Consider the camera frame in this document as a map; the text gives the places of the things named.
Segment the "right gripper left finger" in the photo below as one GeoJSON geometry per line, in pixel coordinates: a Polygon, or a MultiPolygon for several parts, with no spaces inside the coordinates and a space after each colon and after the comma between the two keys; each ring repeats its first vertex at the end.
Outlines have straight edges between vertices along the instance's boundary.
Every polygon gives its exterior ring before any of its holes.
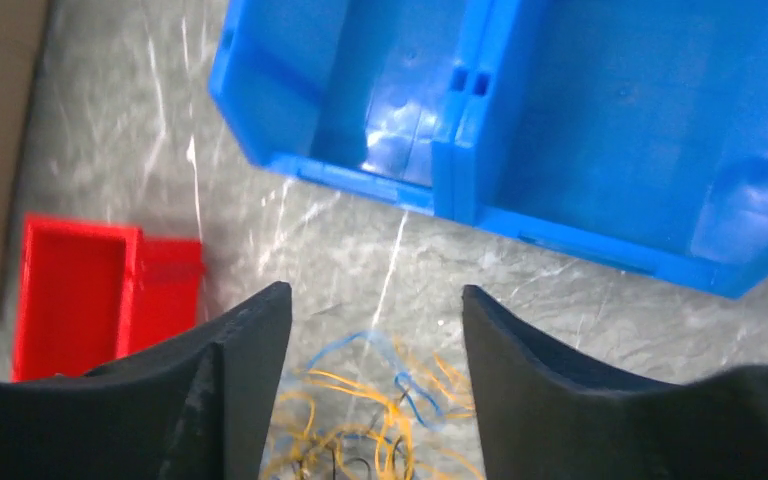
{"type": "Polygon", "coordinates": [[[0,479],[255,479],[292,290],[78,377],[0,382],[0,479]]]}

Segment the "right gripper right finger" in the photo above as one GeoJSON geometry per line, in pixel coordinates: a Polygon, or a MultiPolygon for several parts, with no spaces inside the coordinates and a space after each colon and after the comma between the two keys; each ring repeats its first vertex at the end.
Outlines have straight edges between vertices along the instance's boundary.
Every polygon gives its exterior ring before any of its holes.
{"type": "Polygon", "coordinates": [[[768,365],[670,384],[603,363],[462,293],[491,479],[768,479],[768,365]]]}

